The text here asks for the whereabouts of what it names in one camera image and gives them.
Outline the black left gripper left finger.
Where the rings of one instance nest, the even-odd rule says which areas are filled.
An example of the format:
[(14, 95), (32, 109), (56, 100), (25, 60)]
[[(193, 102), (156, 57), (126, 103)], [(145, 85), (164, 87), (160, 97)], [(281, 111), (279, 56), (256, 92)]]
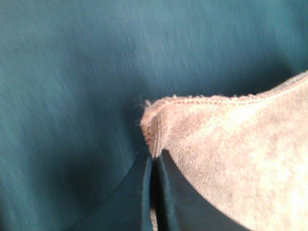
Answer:
[(152, 159), (136, 158), (133, 166), (102, 205), (70, 231), (152, 231), (150, 181)]

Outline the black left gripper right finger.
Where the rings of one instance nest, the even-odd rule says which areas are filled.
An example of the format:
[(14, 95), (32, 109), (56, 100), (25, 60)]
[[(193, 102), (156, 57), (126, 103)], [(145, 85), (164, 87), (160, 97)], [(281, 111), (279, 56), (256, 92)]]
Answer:
[(204, 199), (168, 150), (154, 160), (154, 210), (160, 231), (245, 231)]

